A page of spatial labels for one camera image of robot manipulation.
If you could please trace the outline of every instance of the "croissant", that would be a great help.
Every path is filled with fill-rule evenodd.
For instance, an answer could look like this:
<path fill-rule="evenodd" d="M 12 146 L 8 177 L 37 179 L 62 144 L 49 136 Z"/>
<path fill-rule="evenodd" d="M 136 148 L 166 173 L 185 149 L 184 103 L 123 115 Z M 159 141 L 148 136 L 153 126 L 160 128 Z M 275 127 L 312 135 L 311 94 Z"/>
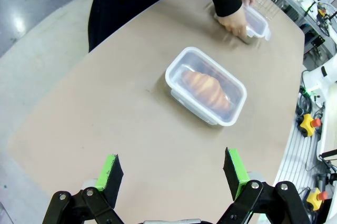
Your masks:
<path fill-rule="evenodd" d="M 227 95 L 217 79 L 199 72 L 184 71 L 182 81 L 192 95 L 210 109 L 216 112 L 226 112 L 230 109 Z"/>

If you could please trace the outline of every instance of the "black pants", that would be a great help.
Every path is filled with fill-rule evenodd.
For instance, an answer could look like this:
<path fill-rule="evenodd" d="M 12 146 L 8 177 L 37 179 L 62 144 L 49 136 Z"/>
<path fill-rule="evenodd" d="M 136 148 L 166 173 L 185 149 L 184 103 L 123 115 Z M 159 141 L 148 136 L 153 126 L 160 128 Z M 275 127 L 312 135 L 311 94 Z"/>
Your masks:
<path fill-rule="evenodd" d="M 94 0 L 88 24 L 89 52 L 159 0 Z"/>

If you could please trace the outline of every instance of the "red button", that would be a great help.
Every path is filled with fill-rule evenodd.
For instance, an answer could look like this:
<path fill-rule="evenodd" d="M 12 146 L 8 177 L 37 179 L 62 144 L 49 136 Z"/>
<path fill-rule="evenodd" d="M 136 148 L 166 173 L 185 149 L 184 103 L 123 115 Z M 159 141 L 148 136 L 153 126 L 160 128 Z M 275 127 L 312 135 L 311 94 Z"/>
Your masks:
<path fill-rule="evenodd" d="M 313 128 L 316 128 L 317 126 L 321 126 L 322 125 L 322 122 L 320 119 L 314 119 L 313 121 L 311 121 L 310 125 L 313 127 Z"/>
<path fill-rule="evenodd" d="M 321 192 L 317 195 L 317 200 L 325 200 L 328 199 L 329 195 L 326 191 Z"/>

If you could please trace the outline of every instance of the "clear plastic food container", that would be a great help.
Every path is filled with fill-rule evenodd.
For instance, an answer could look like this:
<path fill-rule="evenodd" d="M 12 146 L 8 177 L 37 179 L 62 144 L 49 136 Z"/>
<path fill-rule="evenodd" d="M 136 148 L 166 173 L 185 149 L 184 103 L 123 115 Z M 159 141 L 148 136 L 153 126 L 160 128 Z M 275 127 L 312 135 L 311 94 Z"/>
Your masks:
<path fill-rule="evenodd" d="M 247 38 L 242 38 L 245 43 L 252 43 L 256 38 L 270 39 L 271 32 L 267 20 L 250 6 L 244 7 L 247 20 Z"/>
<path fill-rule="evenodd" d="M 165 79 L 171 95 L 210 125 L 233 125 L 247 98 L 245 86 L 196 47 L 178 55 Z"/>

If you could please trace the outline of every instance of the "screw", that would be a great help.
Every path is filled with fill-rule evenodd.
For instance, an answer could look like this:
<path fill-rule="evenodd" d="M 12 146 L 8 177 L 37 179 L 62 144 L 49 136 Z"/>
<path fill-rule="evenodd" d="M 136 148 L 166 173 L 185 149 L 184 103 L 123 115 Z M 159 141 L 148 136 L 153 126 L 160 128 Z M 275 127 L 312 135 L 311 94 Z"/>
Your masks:
<path fill-rule="evenodd" d="M 281 184 L 281 190 L 286 191 L 287 189 L 288 186 L 285 183 Z"/>
<path fill-rule="evenodd" d="M 89 190 L 86 191 L 86 194 L 88 196 L 91 196 L 92 194 L 94 194 L 94 192 L 93 192 L 93 190 L 89 189 Z"/>
<path fill-rule="evenodd" d="M 252 182 L 252 188 L 257 189 L 259 187 L 259 184 L 256 182 Z"/>

